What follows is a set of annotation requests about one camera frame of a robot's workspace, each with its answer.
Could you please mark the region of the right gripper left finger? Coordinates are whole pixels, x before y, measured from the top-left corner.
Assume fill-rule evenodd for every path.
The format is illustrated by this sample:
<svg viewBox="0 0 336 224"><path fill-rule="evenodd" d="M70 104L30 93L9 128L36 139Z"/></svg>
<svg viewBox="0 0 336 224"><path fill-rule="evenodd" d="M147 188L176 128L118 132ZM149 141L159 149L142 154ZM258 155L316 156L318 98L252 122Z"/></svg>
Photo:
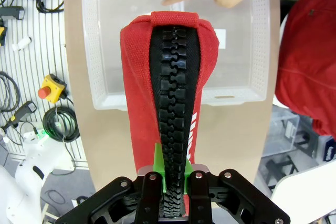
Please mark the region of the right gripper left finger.
<svg viewBox="0 0 336 224"><path fill-rule="evenodd" d="M162 195L162 175L146 166L134 181L114 179L55 224L158 224Z"/></svg>

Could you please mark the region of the red zippered pencil case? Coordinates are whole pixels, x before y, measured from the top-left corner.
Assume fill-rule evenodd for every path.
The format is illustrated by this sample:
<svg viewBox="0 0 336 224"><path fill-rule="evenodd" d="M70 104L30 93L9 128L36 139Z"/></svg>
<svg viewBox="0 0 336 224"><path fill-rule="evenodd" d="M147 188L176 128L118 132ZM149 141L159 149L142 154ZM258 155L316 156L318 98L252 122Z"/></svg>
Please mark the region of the red zippered pencil case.
<svg viewBox="0 0 336 224"><path fill-rule="evenodd" d="M202 91L218 46L212 24L190 12L152 12L120 33L135 167L153 165L161 147L166 218L184 214L186 165L195 161Z"/></svg>

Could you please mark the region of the white round side table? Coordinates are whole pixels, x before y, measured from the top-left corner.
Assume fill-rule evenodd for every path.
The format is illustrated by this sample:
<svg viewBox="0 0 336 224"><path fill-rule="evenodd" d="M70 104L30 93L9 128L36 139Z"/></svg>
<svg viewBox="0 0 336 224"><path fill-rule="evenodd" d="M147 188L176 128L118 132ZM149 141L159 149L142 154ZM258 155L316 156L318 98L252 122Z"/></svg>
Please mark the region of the white round side table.
<svg viewBox="0 0 336 224"><path fill-rule="evenodd" d="M336 210L336 160L284 177L271 200L290 224L309 224Z"/></svg>

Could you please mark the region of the blue white box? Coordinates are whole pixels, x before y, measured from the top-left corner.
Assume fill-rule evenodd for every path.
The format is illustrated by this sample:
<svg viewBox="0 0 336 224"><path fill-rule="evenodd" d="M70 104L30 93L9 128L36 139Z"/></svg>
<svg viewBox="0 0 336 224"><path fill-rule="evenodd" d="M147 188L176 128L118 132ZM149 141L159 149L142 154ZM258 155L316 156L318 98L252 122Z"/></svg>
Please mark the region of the blue white box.
<svg viewBox="0 0 336 224"><path fill-rule="evenodd" d="M336 153L336 142L327 142L324 148L323 161L329 162L334 159Z"/></svg>

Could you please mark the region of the translucent white plastic basket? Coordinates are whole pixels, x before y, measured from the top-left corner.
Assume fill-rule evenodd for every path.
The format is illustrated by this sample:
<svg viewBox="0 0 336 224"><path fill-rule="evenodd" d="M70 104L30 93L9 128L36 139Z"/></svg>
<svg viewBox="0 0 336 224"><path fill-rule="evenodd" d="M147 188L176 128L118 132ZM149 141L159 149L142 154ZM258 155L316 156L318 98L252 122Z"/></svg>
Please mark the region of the translucent white plastic basket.
<svg viewBox="0 0 336 224"><path fill-rule="evenodd" d="M224 106L265 100L270 58L269 0L243 0L233 8L221 7L213 0L186 0L181 8L197 13L214 29L226 30L226 48L218 49L201 103Z"/></svg>
<svg viewBox="0 0 336 224"><path fill-rule="evenodd" d="M127 110L120 31L135 18L154 11L179 10L162 0L82 0L83 35L93 106Z"/></svg>

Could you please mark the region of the small white cylinder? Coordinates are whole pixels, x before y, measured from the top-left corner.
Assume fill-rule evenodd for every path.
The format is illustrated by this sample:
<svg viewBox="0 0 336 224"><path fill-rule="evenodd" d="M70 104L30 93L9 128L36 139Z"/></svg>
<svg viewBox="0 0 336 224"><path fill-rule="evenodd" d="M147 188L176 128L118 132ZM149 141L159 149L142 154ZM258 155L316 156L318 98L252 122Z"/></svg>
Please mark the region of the small white cylinder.
<svg viewBox="0 0 336 224"><path fill-rule="evenodd" d="M19 42L12 44L13 51L20 51L27 47L31 43L32 39L30 37L25 37L21 39Z"/></svg>

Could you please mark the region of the white square sticker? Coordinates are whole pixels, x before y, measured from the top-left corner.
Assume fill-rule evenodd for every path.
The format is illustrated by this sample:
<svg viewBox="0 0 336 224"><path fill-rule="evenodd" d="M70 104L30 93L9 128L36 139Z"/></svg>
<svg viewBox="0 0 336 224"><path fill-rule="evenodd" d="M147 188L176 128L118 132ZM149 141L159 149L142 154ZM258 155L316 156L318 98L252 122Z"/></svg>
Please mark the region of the white square sticker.
<svg viewBox="0 0 336 224"><path fill-rule="evenodd" d="M214 29L215 34L217 36L219 45L219 49L225 49L226 48L226 30L225 29Z"/></svg>

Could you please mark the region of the black grey handheld device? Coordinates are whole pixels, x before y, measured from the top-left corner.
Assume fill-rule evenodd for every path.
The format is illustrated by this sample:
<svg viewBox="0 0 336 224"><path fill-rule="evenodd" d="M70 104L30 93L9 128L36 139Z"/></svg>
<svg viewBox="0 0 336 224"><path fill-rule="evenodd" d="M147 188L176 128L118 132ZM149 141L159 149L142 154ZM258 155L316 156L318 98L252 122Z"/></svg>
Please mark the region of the black grey handheld device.
<svg viewBox="0 0 336 224"><path fill-rule="evenodd" d="M25 11L21 6L5 6L0 7L0 19L24 19Z"/></svg>

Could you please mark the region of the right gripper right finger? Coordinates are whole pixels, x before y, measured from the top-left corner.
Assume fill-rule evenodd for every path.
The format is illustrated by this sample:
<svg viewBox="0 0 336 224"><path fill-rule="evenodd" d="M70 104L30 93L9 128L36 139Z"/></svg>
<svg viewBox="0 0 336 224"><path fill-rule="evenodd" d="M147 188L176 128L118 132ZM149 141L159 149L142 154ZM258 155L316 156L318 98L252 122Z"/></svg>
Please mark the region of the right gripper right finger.
<svg viewBox="0 0 336 224"><path fill-rule="evenodd" d="M187 178L189 224L219 224L212 217L212 203L235 224L290 224L290 217L234 169L213 175L205 165L193 164Z"/></svg>

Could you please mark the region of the yellow emergency stop box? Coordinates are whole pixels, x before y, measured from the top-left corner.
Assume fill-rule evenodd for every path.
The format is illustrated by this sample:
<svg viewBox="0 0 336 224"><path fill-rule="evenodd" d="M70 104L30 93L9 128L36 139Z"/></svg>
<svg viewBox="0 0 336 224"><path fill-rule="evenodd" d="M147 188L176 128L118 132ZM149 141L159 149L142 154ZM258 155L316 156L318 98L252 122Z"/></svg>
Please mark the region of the yellow emergency stop box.
<svg viewBox="0 0 336 224"><path fill-rule="evenodd" d="M55 104L60 99L65 100L67 98L66 87L67 84L64 81L51 73L45 76L37 94L39 98Z"/></svg>

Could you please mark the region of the person's red jacket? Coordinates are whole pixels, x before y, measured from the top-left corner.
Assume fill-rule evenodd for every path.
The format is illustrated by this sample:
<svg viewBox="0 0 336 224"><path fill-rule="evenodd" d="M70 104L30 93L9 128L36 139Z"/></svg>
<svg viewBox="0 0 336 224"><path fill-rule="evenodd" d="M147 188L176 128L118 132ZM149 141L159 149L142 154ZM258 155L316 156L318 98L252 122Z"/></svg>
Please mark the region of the person's red jacket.
<svg viewBox="0 0 336 224"><path fill-rule="evenodd" d="M275 95L336 139L336 0L298 0L279 50Z"/></svg>

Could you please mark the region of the clear plastic box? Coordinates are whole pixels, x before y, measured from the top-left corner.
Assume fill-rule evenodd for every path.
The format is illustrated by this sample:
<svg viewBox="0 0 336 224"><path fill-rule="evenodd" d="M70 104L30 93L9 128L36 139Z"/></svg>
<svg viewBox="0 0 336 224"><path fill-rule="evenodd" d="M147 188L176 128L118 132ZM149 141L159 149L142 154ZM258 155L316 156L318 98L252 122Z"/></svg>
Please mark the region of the clear plastic box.
<svg viewBox="0 0 336 224"><path fill-rule="evenodd" d="M262 157L273 156L292 150L300 116L274 105Z"/></svg>

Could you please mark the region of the grey handheld pendant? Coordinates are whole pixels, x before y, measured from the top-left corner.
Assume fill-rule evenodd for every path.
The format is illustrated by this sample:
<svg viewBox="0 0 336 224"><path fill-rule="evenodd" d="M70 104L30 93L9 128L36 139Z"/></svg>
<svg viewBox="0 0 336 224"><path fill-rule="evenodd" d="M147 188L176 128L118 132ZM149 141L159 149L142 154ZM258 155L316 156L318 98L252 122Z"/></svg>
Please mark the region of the grey handheld pendant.
<svg viewBox="0 0 336 224"><path fill-rule="evenodd" d="M18 123L26 118L27 116L33 114L37 110L37 107L33 101L27 101L24 103L6 122L6 124L0 127L0 136L5 136L7 129L12 127L17 127Z"/></svg>

